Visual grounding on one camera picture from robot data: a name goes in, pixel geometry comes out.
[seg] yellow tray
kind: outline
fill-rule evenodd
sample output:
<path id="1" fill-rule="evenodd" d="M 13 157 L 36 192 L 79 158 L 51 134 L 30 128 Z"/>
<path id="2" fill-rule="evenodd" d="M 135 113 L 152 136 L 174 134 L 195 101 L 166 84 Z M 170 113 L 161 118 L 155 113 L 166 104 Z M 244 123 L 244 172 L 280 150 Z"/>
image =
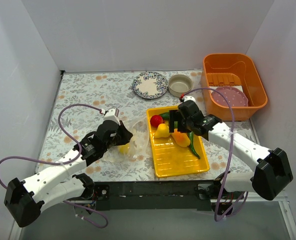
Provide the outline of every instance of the yellow tray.
<path id="1" fill-rule="evenodd" d="M 157 128 L 151 126 L 151 117 L 176 109 L 178 109 L 177 106 L 166 106 L 147 110 L 154 169 L 159 178 L 209 171 L 209 163 L 201 137 L 195 135 L 193 139 L 194 148 L 200 155 L 200 159 L 192 154 L 189 147 L 180 147 L 171 136 L 154 139 Z"/>

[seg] clear plastic bag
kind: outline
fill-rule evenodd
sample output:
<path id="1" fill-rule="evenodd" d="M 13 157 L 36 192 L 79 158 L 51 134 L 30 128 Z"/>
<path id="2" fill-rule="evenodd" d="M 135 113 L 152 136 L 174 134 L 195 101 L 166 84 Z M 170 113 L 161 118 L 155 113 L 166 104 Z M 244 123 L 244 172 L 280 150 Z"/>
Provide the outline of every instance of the clear plastic bag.
<path id="1" fill-rule="evenodd" d="M 146 117 L 122 121 L 133 134 L 130 142 L 124 146 L 113 146 L 103 156 L 101 161 L 118 163 L 135 159 L 144 155 L 149 143 L 149 130 Z"/>

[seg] gray bowl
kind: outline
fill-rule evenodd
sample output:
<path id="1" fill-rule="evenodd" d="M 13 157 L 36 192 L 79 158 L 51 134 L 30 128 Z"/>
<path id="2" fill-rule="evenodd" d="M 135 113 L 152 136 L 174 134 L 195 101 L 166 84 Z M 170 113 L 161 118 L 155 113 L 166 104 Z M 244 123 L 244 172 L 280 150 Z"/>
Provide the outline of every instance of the gray bowl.
<path id="1" fill-rule="evenodd" d="M 182 94 L 192 89 L 192 80 L 185 75 L 174 75 L 169 79 L 169 91 L 175 97 L 180 97 Z"/>

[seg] green chili pepper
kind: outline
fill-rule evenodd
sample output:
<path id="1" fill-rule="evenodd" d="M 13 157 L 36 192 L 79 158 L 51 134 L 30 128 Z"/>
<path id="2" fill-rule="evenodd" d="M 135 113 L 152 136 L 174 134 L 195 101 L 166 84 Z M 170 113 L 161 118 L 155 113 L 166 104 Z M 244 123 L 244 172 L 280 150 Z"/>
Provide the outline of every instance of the green chili pepper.
<path id="1" fill-rule="evenodd" d="M 159 116 L 161 116 L 163 120 L 169 120 L 170 119 L 169 112 L 164 112 L 162 114 L 159 114 Z"/>
<path id="2" fill-rule="evenodd" d="M 192 153 L 198 158 L 198 159 L 200 159 L 200 156 L 198 155 L 198 153 L 196 152 L 196 150 L 194 149 L 194 146 L 193 146 L 193 132 L 189 132 L 189 133 L 187 133 L 188 134 L 188 137 L 189 137 L 189 139 L 190 139 L 190 149 L 191 149 L 191 151 L 192 151 Z"/>

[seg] red tomato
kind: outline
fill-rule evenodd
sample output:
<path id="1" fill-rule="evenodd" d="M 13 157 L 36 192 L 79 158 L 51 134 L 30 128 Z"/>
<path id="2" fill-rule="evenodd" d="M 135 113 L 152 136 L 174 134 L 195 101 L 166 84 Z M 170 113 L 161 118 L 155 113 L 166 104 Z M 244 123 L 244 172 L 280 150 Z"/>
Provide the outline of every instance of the red tomato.
<path id="1" fill-rule="evenodd" d="M 153 115 L 150 119 L 150 124 L 151 126 L 157 128 L 159 126 L 159 124 L 163 123 L 163 119 L 161 116 L 159 115 Z"/>

